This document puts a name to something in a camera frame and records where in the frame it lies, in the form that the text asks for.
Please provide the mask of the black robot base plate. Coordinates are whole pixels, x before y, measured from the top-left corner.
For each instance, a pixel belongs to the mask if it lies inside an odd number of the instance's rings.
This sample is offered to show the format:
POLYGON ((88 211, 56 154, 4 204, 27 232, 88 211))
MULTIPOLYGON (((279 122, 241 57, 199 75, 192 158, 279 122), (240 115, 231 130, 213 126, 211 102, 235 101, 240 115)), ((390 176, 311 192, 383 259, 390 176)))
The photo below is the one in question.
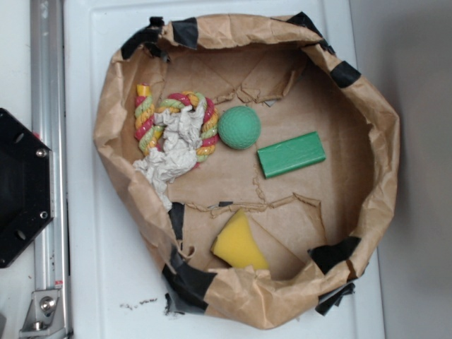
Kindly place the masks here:
POLYGON ((1 109, 1 268, 52 221, 52 151, 1 109))

